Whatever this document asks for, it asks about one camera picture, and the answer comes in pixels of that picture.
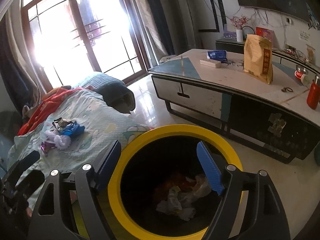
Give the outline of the dark green snack wrapper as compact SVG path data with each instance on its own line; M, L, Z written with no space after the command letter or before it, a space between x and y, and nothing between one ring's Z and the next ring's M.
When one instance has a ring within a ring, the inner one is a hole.
M57 129L58 131L63 131L68 125L70 124L74 124L74 122L72 120L66 120L63 118L58 118L55 119L52 122L52 125L54 126L55 129Z

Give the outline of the yellow rimmed black trash bin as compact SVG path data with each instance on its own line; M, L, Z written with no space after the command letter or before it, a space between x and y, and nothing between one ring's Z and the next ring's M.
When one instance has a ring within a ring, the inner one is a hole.
M195 203L189 221L157 211L169 190L190 192L203 174L196 146L205 142L213 154L242 168L232 146L218 134L193 125L168 125L133 139L121 152L108 184L108 198L117 221L137 239L201 239L211 223L220 197L211 192Z

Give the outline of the red floral blanket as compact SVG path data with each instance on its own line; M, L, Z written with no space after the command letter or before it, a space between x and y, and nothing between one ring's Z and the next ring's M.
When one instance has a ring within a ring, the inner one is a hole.
M43 123L48 118L48 116L54 113L60 107L60 105L75 92L82 90L87 92L94 92L92 86L86 88L77 87L73 89L60 87L54 90L55 93L46 97L36 108L35 112L32 114L27 123L20 128L17 134L18 136L23 136L28 132L35 130L39 126L39 124Z

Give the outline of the blue crumpled plastic bag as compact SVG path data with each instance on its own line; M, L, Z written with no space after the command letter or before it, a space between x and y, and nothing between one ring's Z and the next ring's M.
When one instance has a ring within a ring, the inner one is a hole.
M59 135L66 135L70 138L75 138L85 131L85 126L78 124L76 121L74 124L68 125L63 131L59 131Z

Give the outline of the light green cartoon bedsheet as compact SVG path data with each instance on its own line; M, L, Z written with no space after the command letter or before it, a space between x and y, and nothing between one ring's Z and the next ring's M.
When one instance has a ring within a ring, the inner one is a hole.
M69 148L52 149L48 154L44 154L41 143L46 138L45 132L53 128L52 123L57 118L76 121L84 126L84 133L75 138ZM73 172L86 163L92 163L113 141L119 141L121 147L125 148L149 130L149 126L139 124L128 114L109 107L100 94L84 89L77 90L33 131L14 138L14 144L7 156L7 167L11 168L16 161L32 151L38 151L39 160L23 172L22 179L32 170L40 170L46 177L52 170Z

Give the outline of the beige dark curtain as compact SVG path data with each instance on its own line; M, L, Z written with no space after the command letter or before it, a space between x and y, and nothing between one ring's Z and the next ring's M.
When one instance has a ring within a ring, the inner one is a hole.
M8 96L19 113L36 107L46 92L30 61L18 47L8 10L1 19L1 77Z
M133 0L149 36L150 44L157 60L173 55L174 47L161 0Z

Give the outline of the white grey coffee table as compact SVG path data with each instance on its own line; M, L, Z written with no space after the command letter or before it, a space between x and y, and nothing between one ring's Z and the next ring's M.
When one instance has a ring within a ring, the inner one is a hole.
M319 150L319 110L294 69L273 63L268 85L244 72L242 54L228 52L220 68L201 65L206 59L191 49L150 69L170 113L285 164Z

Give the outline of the red bottle on table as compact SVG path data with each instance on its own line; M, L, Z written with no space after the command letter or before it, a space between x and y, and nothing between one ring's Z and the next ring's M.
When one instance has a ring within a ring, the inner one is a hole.
M306 102L311 109L315 110L319 104L319 101L320 101L319 76L315 76L310 86Z

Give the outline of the red white can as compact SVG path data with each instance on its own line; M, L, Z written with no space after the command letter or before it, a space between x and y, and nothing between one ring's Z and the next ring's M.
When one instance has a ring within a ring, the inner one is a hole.
M308 70L305 67L296 65L295 77L304 85L309 86L310 80L308 76Z

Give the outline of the brown framed glass door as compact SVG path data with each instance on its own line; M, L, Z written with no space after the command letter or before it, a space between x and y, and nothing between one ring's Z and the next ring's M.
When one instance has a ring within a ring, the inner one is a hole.
M148 68L129 0L22 0L27 51L46 89L93 73L131 83Z

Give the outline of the red greeting card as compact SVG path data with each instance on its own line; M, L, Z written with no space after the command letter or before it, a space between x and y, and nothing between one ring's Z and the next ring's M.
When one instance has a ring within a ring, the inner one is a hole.
M269 40L274 45L274 31L262 27L256 27L256 34Z

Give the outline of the purple box on cabinet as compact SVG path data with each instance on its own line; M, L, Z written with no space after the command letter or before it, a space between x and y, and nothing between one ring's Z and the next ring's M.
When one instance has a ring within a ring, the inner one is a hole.
M223 33L223 38L225 39L231 39L231 40L236 40L236 32L234 31L226 31Z

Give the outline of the small white blue stool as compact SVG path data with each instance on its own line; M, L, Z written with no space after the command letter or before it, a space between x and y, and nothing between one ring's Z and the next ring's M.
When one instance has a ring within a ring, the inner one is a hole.
M162 63L165 63L167 61L169 61L170 59L173 59L175 58L176 55L168 55L168 56L164 56L162 57L160 60L159 60L159 63L162 64Z

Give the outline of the white vase red flowers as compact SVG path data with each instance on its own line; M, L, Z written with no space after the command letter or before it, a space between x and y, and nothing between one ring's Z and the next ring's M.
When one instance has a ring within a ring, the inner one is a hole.
M231 19L231 24L236 30L236 40L238 42L243 42L243 32L242 28L249 22L249 18L247 16L233 16Z

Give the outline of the beige dark right curtain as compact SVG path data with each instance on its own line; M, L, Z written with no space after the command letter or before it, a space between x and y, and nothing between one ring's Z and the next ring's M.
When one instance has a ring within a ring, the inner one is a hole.
M173 55L174 47L161 0L133 0L149 36L150 44L157 60Z

